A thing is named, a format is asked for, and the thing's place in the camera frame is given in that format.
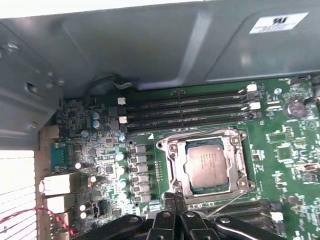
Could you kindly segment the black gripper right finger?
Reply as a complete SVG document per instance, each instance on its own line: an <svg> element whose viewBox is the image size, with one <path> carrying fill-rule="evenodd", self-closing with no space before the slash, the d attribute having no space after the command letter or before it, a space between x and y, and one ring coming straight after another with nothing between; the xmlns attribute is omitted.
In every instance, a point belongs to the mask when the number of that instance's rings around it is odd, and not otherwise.
<svg viewBox="0 0 320 240"><path fill-rule="evenodd" d="M195 211L187 210L182 193L175 194L177 215L189 240L276 240L272 232L255 227L235 217L223 215L214 222Z"/></svg>

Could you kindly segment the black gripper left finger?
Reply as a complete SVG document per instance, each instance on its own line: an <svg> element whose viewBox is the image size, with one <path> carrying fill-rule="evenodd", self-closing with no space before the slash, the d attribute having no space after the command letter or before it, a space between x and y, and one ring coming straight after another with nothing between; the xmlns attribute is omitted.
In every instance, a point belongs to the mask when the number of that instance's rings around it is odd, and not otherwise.
<svg viewBox="0 0 320 240"><path fill-rule="evenodd" d="M164 210L146 217L127 214L82 235L83 240L173 240L178 207L177 195L164 194Z"/></svg>

